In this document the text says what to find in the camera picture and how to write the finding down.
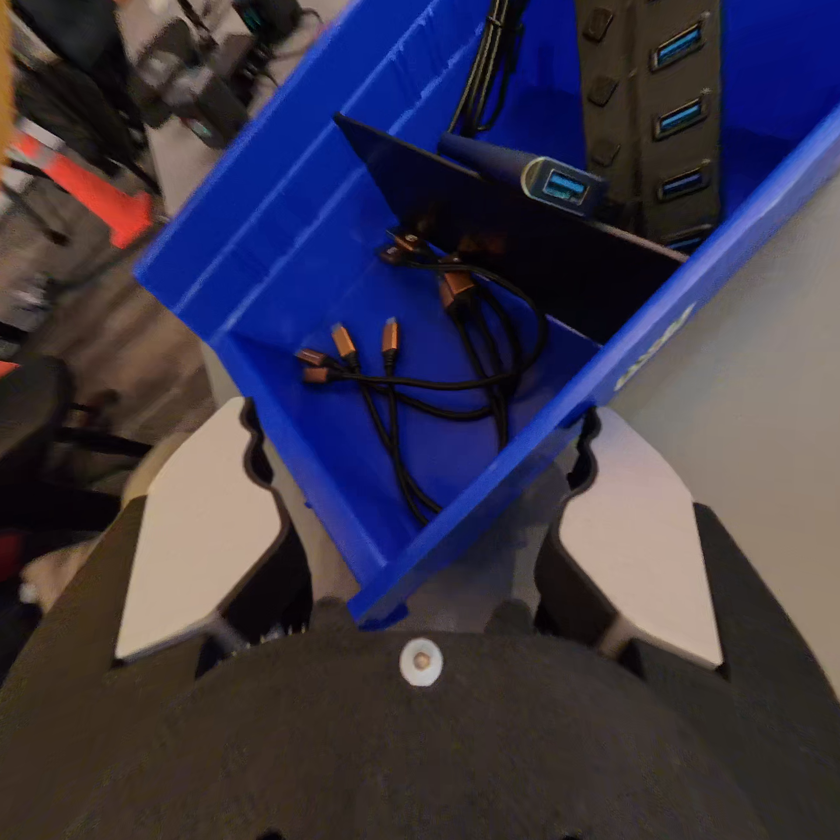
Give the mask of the orange traffic cone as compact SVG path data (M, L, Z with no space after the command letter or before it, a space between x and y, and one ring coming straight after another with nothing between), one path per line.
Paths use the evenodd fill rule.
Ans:
M154 225L153 201L146 192L129 195L35 137L15 129L12 147L107 225L110 244L125 249Z

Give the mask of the black bin divider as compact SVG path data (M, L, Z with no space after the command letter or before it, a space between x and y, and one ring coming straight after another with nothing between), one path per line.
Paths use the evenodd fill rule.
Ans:
M608 341L687 261L340 113L333 120L365 164L398 230L507 278L543 312L598 343Z

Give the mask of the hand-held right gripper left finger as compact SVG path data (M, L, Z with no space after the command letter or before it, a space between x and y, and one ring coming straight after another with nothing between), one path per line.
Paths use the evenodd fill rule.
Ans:
M308 558L272 484L264 442L253 401L236 397L152 479L117 659L139 659L193 637L208 637L232 654L308 625Z

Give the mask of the black multi-port USB hub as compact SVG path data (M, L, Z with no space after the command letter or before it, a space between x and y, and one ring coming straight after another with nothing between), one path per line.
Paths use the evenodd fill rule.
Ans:
M721 3L576 1L574 11L603 217L691 255L721 215Z

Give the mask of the blue plastic bin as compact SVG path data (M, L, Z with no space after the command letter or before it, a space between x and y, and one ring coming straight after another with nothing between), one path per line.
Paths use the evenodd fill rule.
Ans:
M469 373L428 272L375 256L397 219L333 120L337 112L429 151L480 42L489 2L353 2L310 49L136 269L212 346L360 587L367 629L486 532L605 405L838 171L838 2L724 2L723 220L605 343L547 314L549 337L496 454L491 422L410 412L404 453L444 506L421 527L357 387L304 385L293 354L341 322L367 371L386 318L398 370Z

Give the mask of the grey USB adapter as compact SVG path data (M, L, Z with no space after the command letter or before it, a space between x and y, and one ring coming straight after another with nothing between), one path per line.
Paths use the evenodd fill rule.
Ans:
M606 179L557 161L493 143L444 133L437 152L485 179L515 188L533 201L591 218L609 189Z

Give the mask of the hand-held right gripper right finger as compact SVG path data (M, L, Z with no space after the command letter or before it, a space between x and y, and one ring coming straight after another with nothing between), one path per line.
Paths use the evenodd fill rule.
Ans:
M724 657L689 489L608 408L584 415L575 453L534 567L537 629L608 658L645 642L718 669Z

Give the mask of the black office chair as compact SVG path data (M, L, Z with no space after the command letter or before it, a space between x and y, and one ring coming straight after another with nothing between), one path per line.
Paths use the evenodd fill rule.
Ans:
M149 444L97 427L113 404L76 401L70 368L40 356L1 380L1 526L26 532L102 532L120 511L118 497L57 478L49 468L56 445L141 459Z

